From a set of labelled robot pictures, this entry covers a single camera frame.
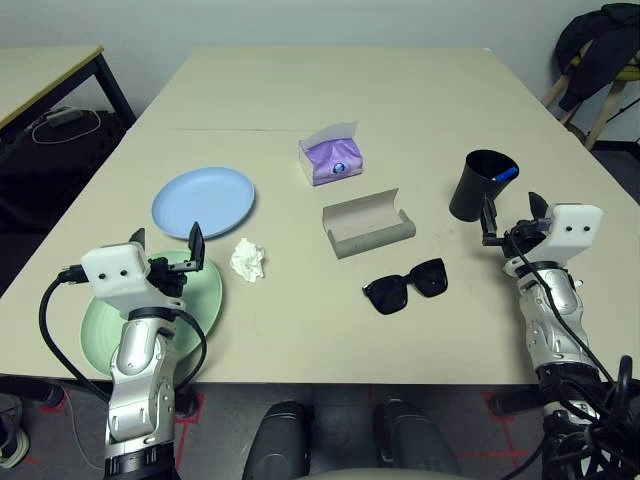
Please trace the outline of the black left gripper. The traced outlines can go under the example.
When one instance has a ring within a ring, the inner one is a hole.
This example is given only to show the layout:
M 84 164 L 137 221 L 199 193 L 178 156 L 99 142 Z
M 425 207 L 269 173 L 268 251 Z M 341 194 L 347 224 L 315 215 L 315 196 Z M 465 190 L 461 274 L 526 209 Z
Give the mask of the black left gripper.
M 137 229 L 129 238 L 130 243 L 145 247 L 145 229 Z M 188 248 L 190 257 L 183 262 L 170 264 L 166 257 L 149 259 L 148 282 L 164 295 L 181 298 L 187 283 L 187 272 L 200 271 L 204 266 L 205 242 L 198 222 L 191 227 Z

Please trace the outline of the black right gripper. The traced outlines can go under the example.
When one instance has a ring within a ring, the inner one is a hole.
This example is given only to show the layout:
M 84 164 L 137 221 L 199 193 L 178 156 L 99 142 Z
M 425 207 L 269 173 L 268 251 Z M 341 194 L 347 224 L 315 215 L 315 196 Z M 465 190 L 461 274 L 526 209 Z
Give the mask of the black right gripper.
M 504 232 L 504 238 L 498 236 L 494 201 L 484 196 L 480 213 L 483 246 L 502 246 L 507 260 L 518 258 L 515 246 L 522 254 L 528 253 L 546 237 L 548 226 L 542 222 L 547 217 L 548 204 L 535 192 L 528 193 L 529 207 L 533 220 L 519 220 L 512 228 Z

